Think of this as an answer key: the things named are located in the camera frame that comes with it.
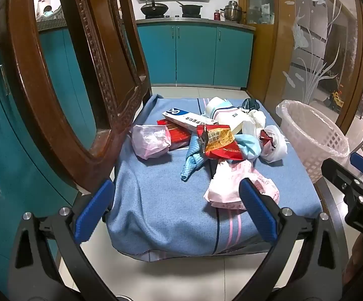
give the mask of seasoning bottle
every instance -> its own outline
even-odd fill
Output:
[[[215,12],[213,13],[213,19],[220,20],[220,13],[218,9],[216,9]]]

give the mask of cardboard box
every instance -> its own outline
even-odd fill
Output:
[[[209,119],[208,117],[204,117],[199,114],[187,112],[180,109],[170,109],[163,113],[163,116],[171,121],[174,122],[181,127],[184,127],[190,131],[197,131],[197,127],[199,125],[205,125],[205,124],[217,124],[216,120]]]
[[[190,145],[191,132],[187,129],[180,127],[176,123],[169,120],[162,119],[157,121],[158,125],[166,125],[170,132],[171,145],[169,150],[178,149]]]

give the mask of cabinet handle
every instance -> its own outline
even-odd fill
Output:
[[[0,68],[1,68],[2,78],[4,79],[4,85],[5,85],[5,90],[6,90],[6,96],[9,96],[9,95],[10,95],[10,88],[9,88],[8,80],[7,80],[7,78],[6,78],[6,74],[5,74],[4,66],[1,64],[1,65],[0,65]]]

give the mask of white box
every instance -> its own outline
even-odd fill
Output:
[[[166,112],[163,112],[162,114],[169,121],[177,123],[178,125],[190,131],[196,131],[198,125],[217,124],[216,120],[212,120],[209,119],[208,117],[204,117],[199,114],[183,111],[176,108],[170,109]]]

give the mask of metal screw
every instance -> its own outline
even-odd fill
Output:
[[[30,219],[31,217],[32,217],[32,214],[29,211],[23,214],[23,219],[25,219],[26,221],[28,219]]]
[[[59,209],[60,216],[67,216],[68,214],[70,214],[69,207],[63,207],[63,208]]]
[[[323,221],[327,221],[327,220],[329,219],[329,215],[328,215],[328,214],[326,214],[326,213],[320,213],[320,214],[319,214],[319,217],[320,217],[320,219],[321,219],[321,220],[323,220]]]
[[[284,216],[291,216],[293,215],[293,211],[290,208],[282,208],[282,214]]]

